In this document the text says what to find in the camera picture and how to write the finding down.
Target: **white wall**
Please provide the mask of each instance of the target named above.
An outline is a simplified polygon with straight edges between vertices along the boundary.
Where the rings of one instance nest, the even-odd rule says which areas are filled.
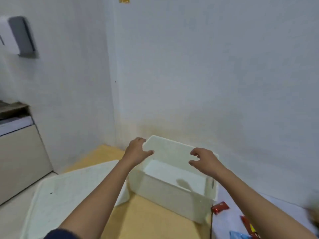
[[[319,186],[319,0],[113,1],[121,146],[206,146],[304,204]]]
[[[54,169],[114,145],[103,0],[0,0],[0,15],[30,23],[39,57],[2,51],[0,69],[10,77],[0,86],[12,79],[16,99],[31,106]]]

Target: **wooden table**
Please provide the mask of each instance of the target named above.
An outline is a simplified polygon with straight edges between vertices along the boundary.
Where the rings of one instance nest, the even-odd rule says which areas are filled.
[[[124,151],[99,146],[66,172],[99,163],[120,160]],[[209,239],[210,216],[199,225],[130,192],[130,200],[115,207],[101,236],[102,239]]]

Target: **open storage box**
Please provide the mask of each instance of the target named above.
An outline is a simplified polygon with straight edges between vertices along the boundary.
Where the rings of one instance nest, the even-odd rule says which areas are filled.
[[[197,223],[203,223],[217,200],[218,183],[188,164],[194,147],[151,136],[143,150],[155,153],[129,174],[136,194]]]

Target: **person's right hand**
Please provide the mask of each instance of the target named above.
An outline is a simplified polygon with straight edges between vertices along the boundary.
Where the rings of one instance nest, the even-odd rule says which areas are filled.
[[[219,174],[224,173],[226,167],[216,158],[214,153],[205,148],[194,148],[190,155],[197,156],[199,160],[190,160],[188,163],[202,173],[217,179]]]

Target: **white foam board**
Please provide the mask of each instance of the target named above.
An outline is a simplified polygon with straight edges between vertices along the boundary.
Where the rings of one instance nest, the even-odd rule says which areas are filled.
[[[151,136],[143,150],[155,153],[129,174],[138,195],[197,223],[203,223],[217,200],[218,183],[188,164],[194,147]]]
[[[118,160],[43,180],[33,197],[20,239],[40,239],[57,228],[115,167]],[[130,198],[124,183],[115,206]]]

